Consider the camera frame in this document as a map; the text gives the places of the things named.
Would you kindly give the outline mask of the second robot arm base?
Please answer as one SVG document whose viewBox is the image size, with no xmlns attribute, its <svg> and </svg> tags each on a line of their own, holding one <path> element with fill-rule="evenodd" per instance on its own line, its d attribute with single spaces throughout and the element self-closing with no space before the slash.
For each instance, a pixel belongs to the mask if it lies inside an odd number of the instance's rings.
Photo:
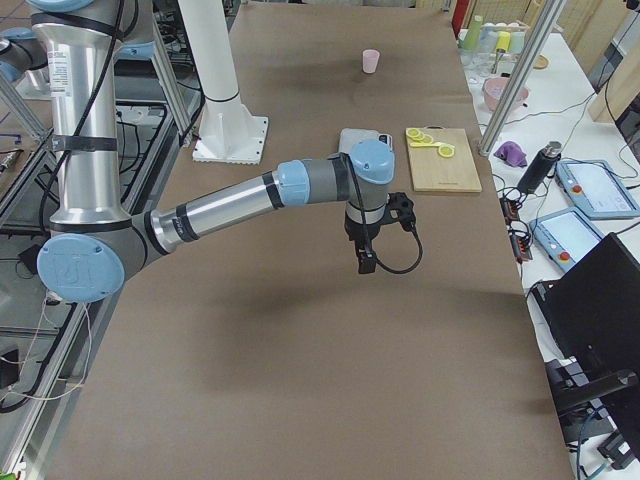
<svg viewBox="0 0 640 480">
<path fill-rule="evenodd" d="M 30 28 L 1 32 L 1 73 L 24 98 L 50 99 L 47 52 Z"/>
</svg>

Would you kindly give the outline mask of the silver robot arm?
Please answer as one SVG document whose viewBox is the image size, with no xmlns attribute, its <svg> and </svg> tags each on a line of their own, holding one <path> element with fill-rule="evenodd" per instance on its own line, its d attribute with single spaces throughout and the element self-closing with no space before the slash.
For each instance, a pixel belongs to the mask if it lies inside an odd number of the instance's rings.
<svg viewBox="0 0 640 480">
<path fill-rule="evenodd" d="M 345 206 L 345 229 L 358 270 L 374 271 L 372 240 L 397 222 L 390 191 L 395 155 L 368 139 L 325 159 L 275 170 L 160 212 L 122 205 L 114 62 L 126 48 L 160 48 L 148 1 L 34 1 L 32 29 L 46 48 L 52 97 L 52 151 L 59 206 L 37 257 L 46 288 L 75 303 L 102 300 L 182 244 L 284 207 Z"/>
</svg>

